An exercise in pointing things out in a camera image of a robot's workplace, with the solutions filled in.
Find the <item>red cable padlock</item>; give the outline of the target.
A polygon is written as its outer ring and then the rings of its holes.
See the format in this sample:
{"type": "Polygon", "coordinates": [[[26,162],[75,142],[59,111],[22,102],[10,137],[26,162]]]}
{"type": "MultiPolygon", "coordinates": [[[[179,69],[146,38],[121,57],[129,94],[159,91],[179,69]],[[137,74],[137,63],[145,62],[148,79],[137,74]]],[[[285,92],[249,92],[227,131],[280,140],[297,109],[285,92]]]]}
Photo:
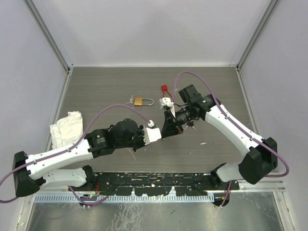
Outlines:
{"type": "Polygon", "coordinates": [[[169,92],[167,85],[162,85],[161,90],[162,90],[162,93],[163,93],[163,98],[166,97],[166,96],[172,97],[172,94],[169,92]]]}

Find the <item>brass padlock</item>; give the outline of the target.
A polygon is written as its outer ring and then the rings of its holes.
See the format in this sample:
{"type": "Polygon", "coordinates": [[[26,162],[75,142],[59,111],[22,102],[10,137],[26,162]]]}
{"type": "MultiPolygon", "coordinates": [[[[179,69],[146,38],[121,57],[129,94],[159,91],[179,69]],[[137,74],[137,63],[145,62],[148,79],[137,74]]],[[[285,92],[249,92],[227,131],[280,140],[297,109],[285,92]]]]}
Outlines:
{"type": "Polygon", "coordinates": [[[132,104],[134,106],[152,106],[154,105],[153,99],[143,98],[143,97],[134,97],[133,95],[126,103],[127,105],[132,104]]]}

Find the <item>black keys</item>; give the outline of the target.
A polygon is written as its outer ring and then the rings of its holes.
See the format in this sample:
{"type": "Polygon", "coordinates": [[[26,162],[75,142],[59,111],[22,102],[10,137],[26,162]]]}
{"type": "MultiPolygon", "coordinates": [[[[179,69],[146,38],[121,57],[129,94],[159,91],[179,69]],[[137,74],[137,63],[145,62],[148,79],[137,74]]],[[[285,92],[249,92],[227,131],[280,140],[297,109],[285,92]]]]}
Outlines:
{"type": "Polygon", "coordinates": [[[186,129],[187,129],[188,127],[191,127],[194,131],[196,131],[196,128],[194,127],[194,122],[193,122],[193,121],[190,121],[190,122],[188,122],[188,123],[186,124],[186,129]]]}

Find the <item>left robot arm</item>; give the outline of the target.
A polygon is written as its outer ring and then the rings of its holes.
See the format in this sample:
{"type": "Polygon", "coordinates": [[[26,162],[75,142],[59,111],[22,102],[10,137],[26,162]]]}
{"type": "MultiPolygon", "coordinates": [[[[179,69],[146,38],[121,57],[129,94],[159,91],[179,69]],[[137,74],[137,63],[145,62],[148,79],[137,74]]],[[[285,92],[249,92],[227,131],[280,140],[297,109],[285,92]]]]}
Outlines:
{"type": "Polygon", "coordinates": [[[25,197],[39,191],[47,183],[43,175],[66,165],[112,154],[116,149],[146,146],[147,131],[131,119],[124,119],[109,128],[95,129],[80,143],[72,143],[45,153],[27,155],[20,151],[14,155],[13,173],[15,196],[25,197]]]}

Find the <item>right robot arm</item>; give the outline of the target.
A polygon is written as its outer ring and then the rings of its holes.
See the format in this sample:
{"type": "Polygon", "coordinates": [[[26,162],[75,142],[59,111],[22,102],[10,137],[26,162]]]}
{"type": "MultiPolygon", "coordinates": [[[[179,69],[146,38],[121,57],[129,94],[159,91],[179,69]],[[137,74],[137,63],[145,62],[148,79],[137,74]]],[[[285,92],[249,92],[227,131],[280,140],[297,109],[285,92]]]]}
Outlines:
{"type": "Polygon", "coordinates": [[[221,190],[233,180],[256,184],[277,167],[277,142],[273,138],[264,139],[255,134],[232,116],[218,99],[211,94],[202,96],[194,85],[180,90],[179,95],[184,106],[178,111],[170,98],[159,100],[165,115],[161,130],[163,139],[182,134],[183,125],[193,127],[193,122],[201,119],[224,134],[243,156],[239,163],[223,163],[210,172],[215,189],[221,190]]]}

